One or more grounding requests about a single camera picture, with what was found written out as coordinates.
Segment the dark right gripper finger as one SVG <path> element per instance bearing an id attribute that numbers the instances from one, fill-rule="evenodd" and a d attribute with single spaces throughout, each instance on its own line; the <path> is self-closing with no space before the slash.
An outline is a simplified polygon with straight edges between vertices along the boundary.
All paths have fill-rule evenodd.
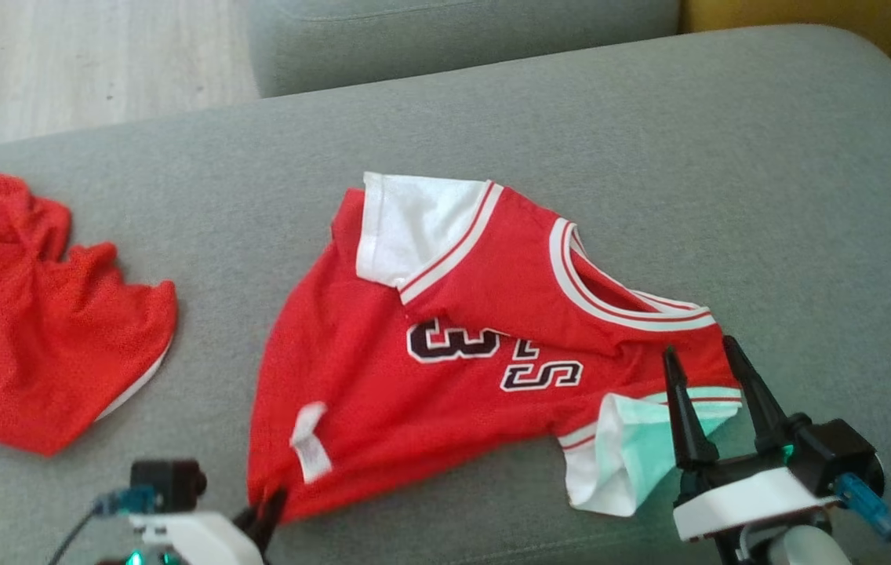
<path id="1" fill-rule="evenodd" d="M 757 454 L 779 453 L 790 457 L 792 443 L 787 439 L 787 414 L 776 400 L 760 373 L 751 365 L 737 339 L 724 336 L 726 361 L 746 400 L 747 410 L 756 434 Z"/>
<path id="2" fill-rule="evenodd" d="M 714 465 L 719 459 L 718 448 L 707 438 L 693 407 L 687 392 L 687 376 L 674 347 L 665 349 L 662 365 L 676 466 L 683 472 L 692 472 Z"/>

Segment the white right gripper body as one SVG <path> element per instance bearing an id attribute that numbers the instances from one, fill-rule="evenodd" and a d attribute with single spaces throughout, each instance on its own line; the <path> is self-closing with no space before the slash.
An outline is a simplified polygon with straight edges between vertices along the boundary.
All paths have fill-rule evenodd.
<path id="1" fill-rule="evenodd" d="M 681 491 L 674 503 L 678 539 L 696 542 L 725 535 L 750 523 L 793 518 L 836 505 L 833 496 L 815 496 L 787 467 L 792 441 L 764 454 L 714 459 L 710 440 L 674 442 L 676 465 L 682 471 Z"/>

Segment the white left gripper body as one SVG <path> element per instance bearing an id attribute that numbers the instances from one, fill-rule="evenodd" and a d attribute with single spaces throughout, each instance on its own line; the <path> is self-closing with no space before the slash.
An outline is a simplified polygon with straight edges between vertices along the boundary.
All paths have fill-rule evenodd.
<path id="1" fill-rule="evenodd" d="M 130 525 L 141 545 L 131 564 L 265 564 L 233 518 L 219 512 L 132 514 Z"/>

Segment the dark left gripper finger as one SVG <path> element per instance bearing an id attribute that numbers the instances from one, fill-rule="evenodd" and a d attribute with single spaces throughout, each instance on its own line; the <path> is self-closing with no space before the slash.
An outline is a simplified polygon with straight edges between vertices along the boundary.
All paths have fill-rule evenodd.
<path id="1" fill-rule="evenodd" d="M 286 489 L 277 489 L 260 507 L 260 553 L 266 554 L 277 526 L 279 526 L 285 502 L 288 498 Z"/>
<path id="2" fill-rule="evenodd" d="M 234 526 L 254 544 L 259 552 L 267 551 L 267 522 L 256 507 L 244 508 L 233 519 Z"/>

